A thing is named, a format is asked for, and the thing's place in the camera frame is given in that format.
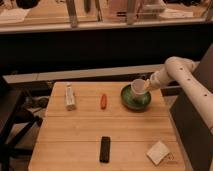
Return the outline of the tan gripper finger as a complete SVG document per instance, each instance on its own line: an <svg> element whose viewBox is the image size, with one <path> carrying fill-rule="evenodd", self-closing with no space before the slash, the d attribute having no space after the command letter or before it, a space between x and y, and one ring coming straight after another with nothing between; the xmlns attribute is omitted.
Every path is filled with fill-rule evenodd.
<svg viewBox="0 0 213 171"><path fill-rule="evenodd" d="M147 79L144 81L144 90L150 91L150 89L151 89L151 82L149 79Z"/></svg>

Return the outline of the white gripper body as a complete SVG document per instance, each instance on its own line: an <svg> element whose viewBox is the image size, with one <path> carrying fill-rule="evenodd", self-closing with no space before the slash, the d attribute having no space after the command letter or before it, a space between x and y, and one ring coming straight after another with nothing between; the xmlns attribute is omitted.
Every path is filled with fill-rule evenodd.
<svg viewBox="0 0 213 171"><path fill-rule="evenodd" d="M151 87L154 89L162 88L168 85L170 82L170 77L165 69L154 72L150 77Z"/></svg>

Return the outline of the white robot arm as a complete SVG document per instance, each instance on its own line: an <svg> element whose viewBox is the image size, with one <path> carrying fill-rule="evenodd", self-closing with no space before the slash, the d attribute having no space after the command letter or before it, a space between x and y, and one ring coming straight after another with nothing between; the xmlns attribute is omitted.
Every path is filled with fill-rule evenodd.
<svg viewBox="0 0 213 171"><path fill-rule="evenodd" d="M193 76L192 72L195 68L195 62L190 59L169 57L164 66L146 81L145 90L163 88L170 82L176 81L213 134L213 93Z"/></svg>

